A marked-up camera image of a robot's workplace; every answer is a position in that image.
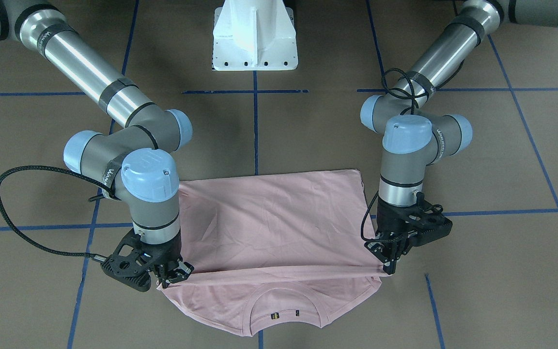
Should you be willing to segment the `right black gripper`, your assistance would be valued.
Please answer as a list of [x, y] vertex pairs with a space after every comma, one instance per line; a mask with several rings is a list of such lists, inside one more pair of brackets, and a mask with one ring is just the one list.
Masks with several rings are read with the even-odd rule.
[[[181, 234], [178, 233], [171, 240], [161, 244], [149, 244], [140, 241], [141, 253], [137, 258], [137, 262], [146, 265], [146, 269], [156, 272], [158, 285], [162, 289], [166, 289], [170, 284], [176, 284], [185, 281], [194, 271], [194, 266], [186, 261], [181, 260], [180, 250], [182, 247]], [[164, 265], [165, 269], [159, 269], [160, 265]]]

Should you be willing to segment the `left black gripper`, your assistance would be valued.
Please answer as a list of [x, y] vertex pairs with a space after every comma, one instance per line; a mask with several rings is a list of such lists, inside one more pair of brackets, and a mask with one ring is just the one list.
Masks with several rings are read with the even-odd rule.
[[373, 238], [364, 238], [364, 246], [374, 256], [383, 257], [383, 271], [388, 275], [396, 272], [397, 261], [412, 247], [425, 245], [424, 195], [416, 194], [416, 203], [409, 207], [397, 207], [383, 201], [375, 194], [368, 205], [364, 219], [374, 203], [378, 204], [376, 222], [378, 228]]

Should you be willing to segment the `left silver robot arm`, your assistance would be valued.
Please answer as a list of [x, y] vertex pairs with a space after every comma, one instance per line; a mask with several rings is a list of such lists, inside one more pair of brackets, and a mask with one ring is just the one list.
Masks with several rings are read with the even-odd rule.
[[425, 200], [425, 171], [462, 152], [473, 137], [462, 115], [432, 115], [423, 107], [455, 77], [467, 56], [507, 22], [558, 28], [558, 0], [466, 0], [410, 69], [383, 72], [385, 94], [368, 97], [361, 107], [361, 123], [382, 135], [379, 188], [372, 199], [377, 229], [363, 240], [387, 275], [412, 248], [451, 232], [452, 221], [442, 206]]

